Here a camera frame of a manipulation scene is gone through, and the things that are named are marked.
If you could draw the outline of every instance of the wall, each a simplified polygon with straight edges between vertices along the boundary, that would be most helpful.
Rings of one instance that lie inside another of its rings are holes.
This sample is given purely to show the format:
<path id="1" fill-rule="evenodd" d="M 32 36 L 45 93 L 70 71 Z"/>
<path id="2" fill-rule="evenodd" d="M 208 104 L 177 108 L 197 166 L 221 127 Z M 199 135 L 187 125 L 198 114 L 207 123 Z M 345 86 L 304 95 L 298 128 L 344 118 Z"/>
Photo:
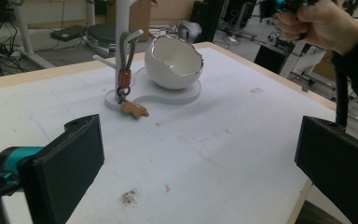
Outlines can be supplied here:
<path id="1" fill-rule="evenodd" d="M 190 20 L 196 0 L 157 0 L 150 11 L 150 25 L 167 25 L 172 21 Z M 23 0 L 30 28 L 59 28 L 62 20 L 62 0 Z M 85 0 L 65 0 L 64 26 L 85 25 Z"/>

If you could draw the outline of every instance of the desk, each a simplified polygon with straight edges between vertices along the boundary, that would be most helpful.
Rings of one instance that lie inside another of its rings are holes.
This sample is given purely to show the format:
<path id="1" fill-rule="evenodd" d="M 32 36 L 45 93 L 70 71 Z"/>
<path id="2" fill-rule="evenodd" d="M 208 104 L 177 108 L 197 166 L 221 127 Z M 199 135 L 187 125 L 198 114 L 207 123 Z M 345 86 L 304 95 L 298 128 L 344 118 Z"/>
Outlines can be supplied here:
<path id="1" fill-rule="evenodd" d="M 0 77 L 0 151 L 45 146 L 67 121 L 98 113 L 105 162 L 68 223 L 294 223 L 308 183 L 294 162 L 302 117 L 334 111 L 254 63 L 196 46 L 200 97 L 144 103 L 150 116 L 139 120 L 104 106 L 115 72 L 98 62 Z M 22 193 L 4 203 L 12 223 L 31 223 Z"/>

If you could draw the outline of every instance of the black equipment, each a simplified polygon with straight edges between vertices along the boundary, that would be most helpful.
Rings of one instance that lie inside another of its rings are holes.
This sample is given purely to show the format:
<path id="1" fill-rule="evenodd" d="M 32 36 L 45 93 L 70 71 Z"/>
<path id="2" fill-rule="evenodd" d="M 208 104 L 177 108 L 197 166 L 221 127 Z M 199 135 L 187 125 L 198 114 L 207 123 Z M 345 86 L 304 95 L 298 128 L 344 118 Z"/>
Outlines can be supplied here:
<path id="1" fill-rule="evenodd" d="M 351 221 L 358 223 L 358 139 L 334 122 L 304 117 L 296 164 Z"/>
<path id="2" fill-rule="evenodd" d="M 23 188 L 34 223 L 65 223 L 103 165 L 98 115 L 72 120 L 45 147 L 10 147 L 0 153 L 1 197 Z"/>
<path id="3" fill-rule="evenodd" d="M 194 2 L 190 21 L 198 23 L 201 27 L 199 42 L 213 42 L 224 2 L 224 0 Z"/>

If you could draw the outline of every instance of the black cable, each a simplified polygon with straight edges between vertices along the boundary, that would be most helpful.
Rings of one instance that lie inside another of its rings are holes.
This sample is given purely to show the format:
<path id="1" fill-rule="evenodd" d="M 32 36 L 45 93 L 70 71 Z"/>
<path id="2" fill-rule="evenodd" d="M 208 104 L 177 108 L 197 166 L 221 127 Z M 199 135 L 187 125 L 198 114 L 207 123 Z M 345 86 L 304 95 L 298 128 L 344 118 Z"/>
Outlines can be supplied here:
<path id="1" fill-rule="evenodd" d="M 348 78 L 345 74 L 339 72 L 336 67 L 334 68 L 336 75 L 337 87 L 337 107 L 336 107 L 336 124 L 342 127 L 347 127 L 348 124 Z"/>

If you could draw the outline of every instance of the floor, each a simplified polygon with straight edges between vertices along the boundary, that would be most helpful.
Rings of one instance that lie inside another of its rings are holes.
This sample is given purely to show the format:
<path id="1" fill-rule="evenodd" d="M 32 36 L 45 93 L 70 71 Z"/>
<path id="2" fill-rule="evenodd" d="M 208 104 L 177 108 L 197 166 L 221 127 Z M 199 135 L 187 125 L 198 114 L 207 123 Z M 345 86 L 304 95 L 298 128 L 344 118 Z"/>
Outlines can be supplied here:
<path id="1" fill-rule="evenodd" d="M 217 31 L 213 42 L 216 45 L 230 50 L 253 62 L 257 52 L 260 49 L 260 42 L 272 44 L 270 41 L 268 41 L 268 37 L 272 32 L 275 31 L 275 27 L 266 21 L 260 22 L 258 17 L 252 17 L 244 29 L 247 32 L 256 34 L 256 38 L 251 39 L 249 35 L 237 36 L 236 42 L 232 42 L 227 39 L 227 35 L 224 32 Z M 6 52 L 10 49 L 0 49 L 0 62 L 3 71 L 0 76 L 14 75 L 21 72 L 41 69 L 41 67 L 33 62 L 30 62 L 21 55 L 19 46 L 22 46 L 22 43 L 19 34 L 17 34 L 14 40 L 11 38 L 15 32 L 16 31 L 10 24 L 4 24 L 0 29 L 0 42 L 8 43 L 12 41 L 14 46 L 11 57 L 6 56 Z M 30 30 L 30 36 L 34 46 L 34 51 L 55 66 L 65 66 L 74 63 L 92 61 L 93 55 L 99 55 L 104 58 L 106 58 L 108 55 L 105 50 L 92 48 L 86 44 L 82 38 L 77 38 L 68 42 L 61 42 L 51 38 L 49 36 L 51 32 L 52 30 Z M 153 38 L 150 36 L 147 42 L 138 43 L 136 52 L 144 52 L 152 39 Z M 304 80 L 298 77 L 289 77 L 289 79 L 299 85 L 304 85 Z M 326 80 L 326 82 L 332 83 L 332 85 L 334 85 L 334 80 Z M 330 97 L 333 93 L 331 88 L 328 88 L 325 85 L 319 83 L 315 83 L 309 86 L 309 88 L 311 91 L 315 91 L 321 94 L 323 97 Z M 355 104 L 352 112 L 358 116 L 358 104 Z M 358 138 L 358 122 L 352 119 L 349 120 L 348 133 Z M 321 223 L 350 223 L 339 212 L 339 210 L 322 195 L 319 190 L 317 190 L 315 187 L 312 187 L 310 196 L 307 199 L 307 203 L 304 206 L 304 211 L 302 211 L 302 213 L 306 214 L 308 212 L 309 214 L 313 214 L 315 212 L 315 209 L 313 209 L 314 205 L 316 205 L 316 207 L 322 208 L 324 211 L 334 217 L 331 219 L 331 222 Z M 315 219 L 313 219 L 313 222 L 307 222 L 305 220 L 306 219 L 302 221 L 299 220 L 297 223 L 318 223 Z"/>

